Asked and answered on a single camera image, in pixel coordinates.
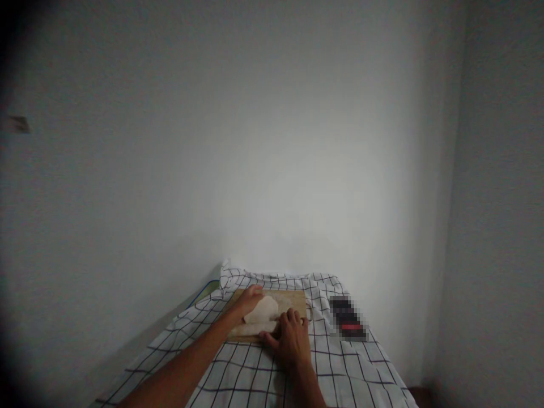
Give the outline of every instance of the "wooden cutting board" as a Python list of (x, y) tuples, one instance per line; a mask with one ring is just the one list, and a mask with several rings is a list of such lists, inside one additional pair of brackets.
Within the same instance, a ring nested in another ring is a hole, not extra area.
[[(236, 292), (231, 297), (231, 300), (228, 301), (227, 305), (223, 309), (223, 312), (229, 310), (232, 305), (238, 300), (244, 289), (236, 289)], [(263, 290), (262, 292), (265, 296), (272, 296), (277, 302), (279, 307), (279, 313), (287, 312), (289, 308), (300, 313), (301, 317), (306, 316), (306, 294), (304, 291), (268, 291)], [(242, 343), (260, 343), (261, 339), (257, 335), (251, 336), (236, 336), (229, 337), (227, 341), (231, 342), (242, 342)]]

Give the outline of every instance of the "white tablecloth with black grid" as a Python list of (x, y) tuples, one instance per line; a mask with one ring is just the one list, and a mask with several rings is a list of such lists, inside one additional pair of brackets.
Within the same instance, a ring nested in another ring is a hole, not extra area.
[[(313, 308), (313, 321), (309, 325), (312, 364), (327, 406), (417, 408), (369, 328), (365, 342), (340, 341), (330, 336), (334, 328), (329, 296), (349, 294), (337, 277), (254, 274), (233, 268), (228, 261), (221, 268), (220, 289), (180, 313), (125, 369), (111, 390), (91, 406), (107, 407), (121, 402), (207, 330), (236, 289), (251, 284), (260, 284), (267, 290), (305, 292)], [(187, 407), (195, 408), (229, 406), (295, 406), (288, 378), (272, 354), (260, 344), (223, 343), (187, 404)]]

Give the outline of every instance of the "forearm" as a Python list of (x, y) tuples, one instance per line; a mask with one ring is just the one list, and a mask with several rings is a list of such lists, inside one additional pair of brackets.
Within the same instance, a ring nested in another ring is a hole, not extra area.
[(123, 400), (120, 408), (185, 406), (219, 346), (241, 317), (228, 311), (189, 347)]
[(323, 395), (321, 394), (312, 363), (306, 362), (298, 364), (290, 370), (290, 375), (293, 380), (295, 398), (301, 407), (327, 407)]

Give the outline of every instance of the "person's left hand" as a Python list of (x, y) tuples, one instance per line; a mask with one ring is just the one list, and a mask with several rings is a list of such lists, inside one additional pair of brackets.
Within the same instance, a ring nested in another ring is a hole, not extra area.
[(255, 309), (255, 306), (257, 306), (257, 303), (259, 303), (262, 298), (264, 298), (262, 286), (251, 285), (242, 292), (231, 310), (236, 314), (236, 317), (241, 320), (245, 315)]

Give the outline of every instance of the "white wall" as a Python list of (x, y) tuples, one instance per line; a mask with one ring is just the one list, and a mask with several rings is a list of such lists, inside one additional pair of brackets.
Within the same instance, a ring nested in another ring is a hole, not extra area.
[(544, 9), (469, 7), (437, 381), (445, 406), (544, 406)]
[(436, 3), (64, 2), (43, 15), (10, 105), (33, 132), (2, 161), (11, 334), (42, 392), (92, 399), (110, 380), (97, 367), (227, 256), (337, 274), (419, 384), (461, 63), (462, 10)]

